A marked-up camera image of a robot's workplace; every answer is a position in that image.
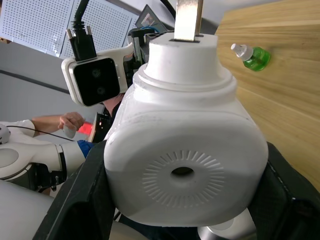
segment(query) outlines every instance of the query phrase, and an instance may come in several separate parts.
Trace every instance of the bottle cap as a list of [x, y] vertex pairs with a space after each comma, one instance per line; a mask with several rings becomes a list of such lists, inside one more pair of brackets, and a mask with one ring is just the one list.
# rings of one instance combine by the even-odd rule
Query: bottle cap
[[236, 56], [242, 61], [249, 60], [254, 54], [254, 49], [247, 45], [238, 45], [236, 43], [232, 44], [231, 50], [236, 53]]

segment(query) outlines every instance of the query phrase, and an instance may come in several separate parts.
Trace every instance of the white plastic bottle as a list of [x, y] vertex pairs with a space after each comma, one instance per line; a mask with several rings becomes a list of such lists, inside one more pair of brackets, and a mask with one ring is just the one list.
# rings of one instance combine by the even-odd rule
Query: white plastic bottle
[[265, 169], [264, 136], [236, 98], [217, 58], [166, 33], [149, 45], [106, 136], [104, 164], [116, 207], [153, 226], [226, 222], [249, 205]]

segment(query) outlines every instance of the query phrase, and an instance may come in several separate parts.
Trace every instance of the circular embossed pattern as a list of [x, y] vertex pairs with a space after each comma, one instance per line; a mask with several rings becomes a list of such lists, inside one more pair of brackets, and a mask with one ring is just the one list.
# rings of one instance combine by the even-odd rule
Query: circular embossed pattern
[[[192, 193], [185, 189], [183, 191], [185, 194], [181, 194], [179, 190], [184, 187], [183, 182], [188, 183], [193, 178], [197, 178], [197, 171], [194, 172], [192, 166], [201, 169], [201, 173], [198, 172], [198, 174], [201, 174], [204, 181], [198, 183], [196, 190], [193, 189]], [[176, 194], [165, 190], [165, 187], [161, 187], [163, 184], [159, 182], [160, 179], [167, 181], [166, 179], [170, 178], [177, 183]], [[192, 208], [216, 198], [223, 190], [225, 178], [224, 168], [217, 159], [198, 151], [180, 150], [166, 153], [149, 163], [141, 182], [145, 193], [157, 203], [172, 208]]]

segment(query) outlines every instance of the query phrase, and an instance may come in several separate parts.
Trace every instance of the person's hand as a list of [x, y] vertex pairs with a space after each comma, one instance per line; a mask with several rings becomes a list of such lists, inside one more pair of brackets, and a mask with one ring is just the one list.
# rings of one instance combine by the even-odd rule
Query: person's hand
[[120, 93], [118, 96], [115, 96], [103, 102], [105, 108], [108, 110], [111, 117], [113, 117], [112, 112], [115, 106], [117, 106], [122, 101], [122, 99], [124, 98], [124, 95], [125, 95], [124, 93]]
[[77, 112], [67, 112], [60, 116], [59, 119], [59, 129], [63, 129], [66, 125], [69, 129], [79, 130], [81, 126], [85, 123], [85, 119]]

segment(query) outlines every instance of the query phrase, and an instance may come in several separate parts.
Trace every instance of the camera lens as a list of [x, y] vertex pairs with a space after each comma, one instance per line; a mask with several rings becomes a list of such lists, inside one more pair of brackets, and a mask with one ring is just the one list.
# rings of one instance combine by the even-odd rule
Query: camera lens
[[99, 95], [103, 95], [105, 94], [105, 92], [106, 92], [106, 89], [102, 86], [98, 87], [98, 89], [96, 90], [96, 93]]
[[100, 69], [97, 69], [97, 68], [93, 69], [92, 70], [92, 76], [95, 77], [95, 78], [99, 78], [101, 76]]

